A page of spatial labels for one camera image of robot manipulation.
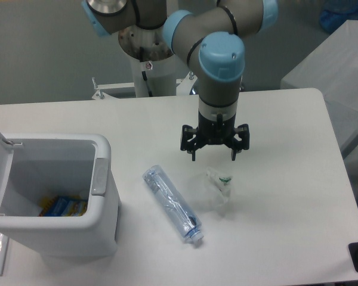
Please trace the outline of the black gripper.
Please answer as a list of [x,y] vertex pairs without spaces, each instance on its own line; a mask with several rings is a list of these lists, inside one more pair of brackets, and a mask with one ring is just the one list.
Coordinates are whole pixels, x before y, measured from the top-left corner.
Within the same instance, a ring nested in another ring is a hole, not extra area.
[[250,147],[249,125],[234,127],[236,115],[228,120],[212,121],[198,114],[198,127],[183,125],[180,150],[186,151],[196,160],[196,151],[205,145],[225,145],[231,149],[231,159],[235,161],[238,153]]

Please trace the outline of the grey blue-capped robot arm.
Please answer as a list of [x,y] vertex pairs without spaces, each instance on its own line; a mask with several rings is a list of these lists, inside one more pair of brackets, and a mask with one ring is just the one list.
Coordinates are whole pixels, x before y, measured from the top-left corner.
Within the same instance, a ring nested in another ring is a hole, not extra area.
[[245,68],[242,39],[275,24],[276,1],[217,1],[207,12],[167,12],[166,1],[82,1],[100,36],[118,35],[133,66],[136,94],[175,92],[172,61],[179,58],[198,79],[198,126],[184,125],[181,150],[195,155],[206,145],[225,145],[232,155],[249,148],[249,127],[236,126]]

